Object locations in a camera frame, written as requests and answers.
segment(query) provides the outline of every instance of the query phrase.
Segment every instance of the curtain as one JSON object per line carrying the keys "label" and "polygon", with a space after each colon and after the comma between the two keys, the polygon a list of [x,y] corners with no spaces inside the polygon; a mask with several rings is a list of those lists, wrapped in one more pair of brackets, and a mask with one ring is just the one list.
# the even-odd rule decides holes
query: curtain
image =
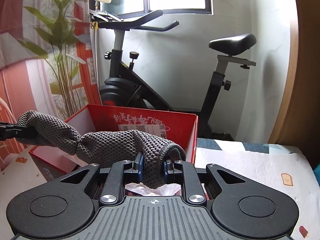
{"label": "curtain", "polygon": [[[101,104],[90,40],[88,0],[0,0],[0,120]],[[24,147],[0,142],[0,170]]]}

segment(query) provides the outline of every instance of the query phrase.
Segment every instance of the barcode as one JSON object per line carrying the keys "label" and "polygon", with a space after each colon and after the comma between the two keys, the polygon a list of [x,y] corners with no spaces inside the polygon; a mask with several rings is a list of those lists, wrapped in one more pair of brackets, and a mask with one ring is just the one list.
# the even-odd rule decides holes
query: barcode
{"label": "barcode", "polygon": [[146,131],[146,127],[144,125],[136,125],[136,129],[138,131],[141,131],[141,132],[145,132]]}

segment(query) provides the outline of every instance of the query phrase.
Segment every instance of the open red box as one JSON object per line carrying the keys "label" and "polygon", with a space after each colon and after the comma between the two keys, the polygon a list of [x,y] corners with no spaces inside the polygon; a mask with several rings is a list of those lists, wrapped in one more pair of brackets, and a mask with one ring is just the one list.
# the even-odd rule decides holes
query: open red box
{"label": "open red box", "polygon": [[[194,163],[195,160],[198,125],[195,114],[87,105],[67,119],[66,123],[81,136],[96,131],[146,131],[179,144],[186,152],[187,161]],[[30,154],[47,181],[71,172],[77,165],[86,165],[76,156],[48,146],[34,147]]]}

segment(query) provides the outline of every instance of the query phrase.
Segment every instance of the marble wall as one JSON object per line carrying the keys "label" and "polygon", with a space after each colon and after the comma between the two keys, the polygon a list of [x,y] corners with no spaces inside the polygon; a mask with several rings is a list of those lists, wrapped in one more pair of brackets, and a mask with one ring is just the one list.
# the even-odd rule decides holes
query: marble wall
{"label": "marble wall", "polygon": [[[148,24],[164,26],[178,20],[180,25],[168,32],[131,30],[125,34],[123,61],[129,63],[130,51],[139,52],[134,71],[173,107],[201,108],[217,64],[218,52],[208,47],[210,40],[251,32],[250,0],[212,0],[212,4],[213,15],[164,15]],[[101,81],[108,77],[110,64],[103,56],[113,43],[113,31],[100,29]],[[239,55],[247,59],[250,56],[250,50]],[[248,70],[228,65],[226,79],[232,81],[232,86],[229,91],[221,90],[211,115],[215,132],[236,136],[248,78]]]}
{"label": "marble wall", "polygon": [[267,143],[275,124],[287,78],[290,22],[297,17],[295,0],[250,0],[252,48],[247,95],[236,140]]}

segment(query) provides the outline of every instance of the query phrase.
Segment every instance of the black saddle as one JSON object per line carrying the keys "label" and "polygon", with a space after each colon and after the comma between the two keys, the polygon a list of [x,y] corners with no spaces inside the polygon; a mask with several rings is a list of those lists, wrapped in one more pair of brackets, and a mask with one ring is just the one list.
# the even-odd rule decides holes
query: black saddle
{"label": "black saddle", "polygon": [[256,37],[250,33],[210,41],[209,48],[236,56],[250,49],[256,43]]}

